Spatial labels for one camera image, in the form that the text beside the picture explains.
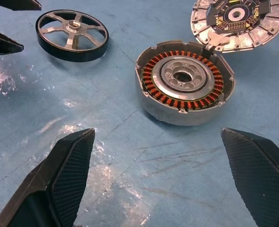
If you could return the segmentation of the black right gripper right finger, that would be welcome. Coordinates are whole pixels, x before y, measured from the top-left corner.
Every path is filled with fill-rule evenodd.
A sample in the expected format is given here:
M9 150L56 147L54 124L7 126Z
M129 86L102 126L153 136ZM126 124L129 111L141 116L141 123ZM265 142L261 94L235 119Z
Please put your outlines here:
M279 147L271 140L223 128L235 186L259 227L279 227Z

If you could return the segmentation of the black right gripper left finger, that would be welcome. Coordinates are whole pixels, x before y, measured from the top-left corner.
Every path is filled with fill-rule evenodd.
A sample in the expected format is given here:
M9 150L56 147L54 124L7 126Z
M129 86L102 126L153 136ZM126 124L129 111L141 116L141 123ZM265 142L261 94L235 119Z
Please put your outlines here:
M72 227L87 184L93 128L58 140L0 213L0 227Z

